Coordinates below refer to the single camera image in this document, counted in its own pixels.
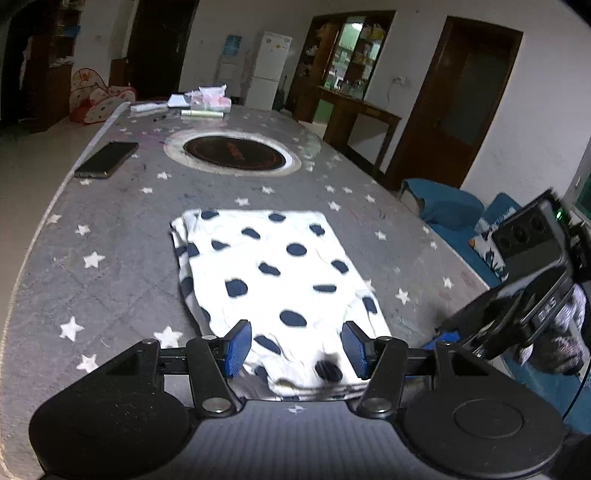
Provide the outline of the right gloved hand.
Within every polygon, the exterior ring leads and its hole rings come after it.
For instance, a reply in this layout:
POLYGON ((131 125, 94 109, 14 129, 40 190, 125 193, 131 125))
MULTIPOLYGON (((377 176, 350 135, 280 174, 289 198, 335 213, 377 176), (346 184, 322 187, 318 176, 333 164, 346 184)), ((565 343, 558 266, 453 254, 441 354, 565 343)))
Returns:
POLYGON ((582 337, 586 311, 587 297, 581 286, 575 285, 565 305, 537 340, 516 351, 515 361, 521 366, 530 364, 546 374, 577 374, 589 357, 582 337))

